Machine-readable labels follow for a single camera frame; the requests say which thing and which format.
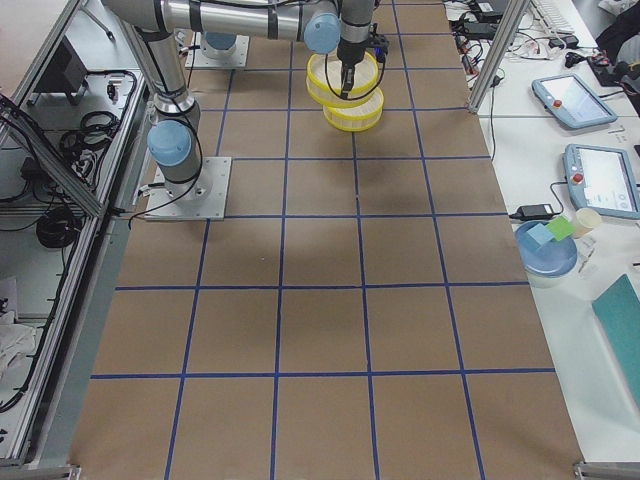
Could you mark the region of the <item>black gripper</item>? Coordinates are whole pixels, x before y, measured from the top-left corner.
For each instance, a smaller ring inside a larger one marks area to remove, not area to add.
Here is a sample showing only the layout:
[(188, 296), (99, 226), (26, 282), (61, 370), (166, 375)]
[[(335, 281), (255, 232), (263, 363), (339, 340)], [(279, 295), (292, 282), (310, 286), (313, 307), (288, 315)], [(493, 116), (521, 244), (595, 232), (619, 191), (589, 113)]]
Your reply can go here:
[(337, 56), (342, 62), (340, 97), (348, 98), (354, 85), (355, 65), (360, 63), (366, 52), (366, 42), (354, 43), (341, 40), (337, 48)]

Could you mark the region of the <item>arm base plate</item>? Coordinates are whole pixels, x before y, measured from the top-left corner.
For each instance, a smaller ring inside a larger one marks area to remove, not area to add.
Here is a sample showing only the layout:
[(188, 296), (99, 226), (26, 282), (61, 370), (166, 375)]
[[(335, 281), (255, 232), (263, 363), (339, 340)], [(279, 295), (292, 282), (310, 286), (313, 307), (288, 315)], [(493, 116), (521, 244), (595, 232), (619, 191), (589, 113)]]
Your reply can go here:
[[(215, 40), (220, 46), (225, 42)], [(185, 66), (195, 70), (234, 70), (244, 69), (247, 63), (250, 39), (248, 36), (237, 36), (227, 49), (215, 48), (207, 41), (207, 35), (195, 33), (189, 47)]]
[(161, 168), (157, 167), (154, 181), (162, 186), (151, 191), (143, 218), (149, 221), (223, 220), (231, 169), (231, 157), (205, 157), (200, 176), (191, 186), (191, 182), (167, 183)]

